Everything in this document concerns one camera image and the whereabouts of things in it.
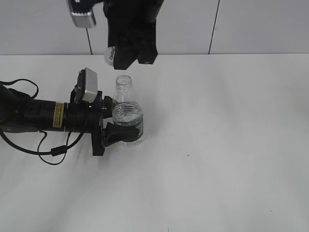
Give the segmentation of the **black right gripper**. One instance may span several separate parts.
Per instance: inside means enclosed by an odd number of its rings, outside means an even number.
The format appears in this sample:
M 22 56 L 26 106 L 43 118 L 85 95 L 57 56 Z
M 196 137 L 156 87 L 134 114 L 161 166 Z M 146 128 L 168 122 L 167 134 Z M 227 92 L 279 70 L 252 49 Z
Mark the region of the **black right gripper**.
M 103 12 L 108 22 L 108 47 L 125 39 L 139 48 L 116 46 L 113 58 L 115 70 L 127 70 L 138 58 L 139 64 L 154 64 L 156 48 L 156 18 L 162 0 L 105 0 Z

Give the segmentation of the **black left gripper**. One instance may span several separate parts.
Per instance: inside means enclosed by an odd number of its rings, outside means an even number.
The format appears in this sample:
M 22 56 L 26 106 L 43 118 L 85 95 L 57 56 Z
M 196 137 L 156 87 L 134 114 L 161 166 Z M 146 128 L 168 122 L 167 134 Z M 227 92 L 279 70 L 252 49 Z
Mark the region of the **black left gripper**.
M 85 133 L 91 135 L 92 155 L 102 156 L 105 147 L 117 142 L 133 142 L 140 136 L 140 130 L 135 127 L 120 126 L 107 123 L 103 129 L 103 120 L 112 118 L 114 108 L 113 98 L 102 97 L 102 92 L 98 91 L 93 102 L 74 102 L 73 91 L 70 94 L 70 102 L 64 113 L 64 126 L 67 132 L 77 132 L 80 135 L 67 146 L 67 149 L 74 147 Z

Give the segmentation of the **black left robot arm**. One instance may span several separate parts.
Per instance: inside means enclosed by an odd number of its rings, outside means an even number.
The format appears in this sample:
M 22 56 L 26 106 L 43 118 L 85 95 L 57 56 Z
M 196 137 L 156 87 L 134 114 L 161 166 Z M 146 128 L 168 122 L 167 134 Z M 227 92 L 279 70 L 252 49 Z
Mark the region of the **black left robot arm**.
M 28 94 L 0 86 L 0 135 L 13 148 L 38 155 L 11 142 L 5 133 L 38 131 L 77 132 L 91 135 L 93 156 L 102 156 L 106 147 L 119 141 L 136 139 L 140 131 L 135 127 L 103 124 L 112 117 L 112 98 L 102 97 L 98 91 L 93 103 L 35 100 Z

